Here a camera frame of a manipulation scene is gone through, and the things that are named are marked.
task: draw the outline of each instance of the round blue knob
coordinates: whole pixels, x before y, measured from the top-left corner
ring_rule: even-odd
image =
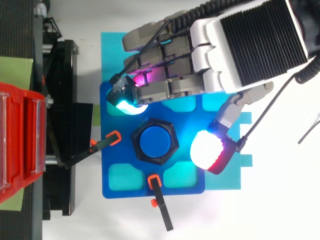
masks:
[[[158,158],[165,155],[170,146],[170,134],[160,126],[148,127],[140,137],[140,147],[142,151],[151,158]]]

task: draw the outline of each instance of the hexagonal nut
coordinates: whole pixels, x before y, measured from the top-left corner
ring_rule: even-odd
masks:
[[[140,146],[140,138],[142,133],[150,127],[161,127],[165,129],[171,137],[171,145],[166,154],[159,157],[150,157],[144,153]],[[172,155],[179,149],[179,142],[174,125],[171,122],[163,121],[155,118],[148,118],[145,120],[132,134],[131,141],[135,150],[136,158],[140,161],[148,162],[156,165],[163,165],[172,157]]]

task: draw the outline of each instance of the black wire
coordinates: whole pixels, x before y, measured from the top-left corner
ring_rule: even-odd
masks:
[[[243,136],[244,139],[247,139],[249,135],[256,129],[258,124],[261,122],[261,120],[265,117],[267,112],[270,110],[272,105],[276,102],[280,94],[285,90],[285,88],[288,86],[288,84],[295,78],[296,74],[292,75],[286,82],[285,84],[281,87],[281,89],[277,92],[277,94],[274,96],[274,98],[271,100],[271,102],[268,104],[268,106],[265,108],[263,113],[260,115],[258,120],[254,123],[254,125],[250,128],[250,130]]]
[[[309,135],[309,133],[311,133],[311,131],[318,125],[320,124],[320,120],[317,121],[315,124],[313,124],[312,127],[310,127],[310,129],[303,135],[303,137],[298,141],[298,144],[301,144],[303,142],[303,140],[305,140],[305,138]]]
[[[163,30],[165,30],[165,28],[169,25],[169,23],[172,20],[169,19],[167,20],[160,28],[159,30],[153,35],[153,37],[150,39],[150,41],[141,49],[141,51],[139,53],[137,53],[134,58],[129,62],[129,64],[127,66],[125,66],[125,68],[119,73],[117,74],[117,76],[120,78],[122,77],[123,74],[126,73],[126,71],[129,70],[129,68],[131,68],[131,66],[140,58],[140,56],[146,51],[148,50],[148,48],[154,43],[154,41],[157,39],[157,37],[159,37],[159,35],[162,33]]]

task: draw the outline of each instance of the black clamp arm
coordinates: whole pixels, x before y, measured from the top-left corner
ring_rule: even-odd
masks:
[[[105,139],[98,141],[96,144],[91,146],[90,148],[86,149],[85,151],[81,152],[80,154],[74,156],[68,161],[65,161],[63,163],[63,166],[65,169],[71,168],[73,165],[76,165],[77,163],[81,162],[82,160],[86,159],[87,157],[91,156],[92,154],[95,154],[98,151],[101,151],[107,146],[113,146],[116,143],[121,141],[121,135],[118,131],[113,131],[109,133]]]
[[[160,212],[164,221],[164,225],[167,231],[171,231],[174,229],[169,212],[165,203],[164,196],[161,191],[161,181],[158,175],[151,175],[148,177],[148,183],[151,188],[151,190],[154,191],[155,199],[151,200],[151,205],[156,208],[160,208]]]

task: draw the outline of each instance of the red plastic bin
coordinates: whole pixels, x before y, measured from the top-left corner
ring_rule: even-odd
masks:
[[[46,111],[43,95],[0,83],[0,203],[45,170]]]

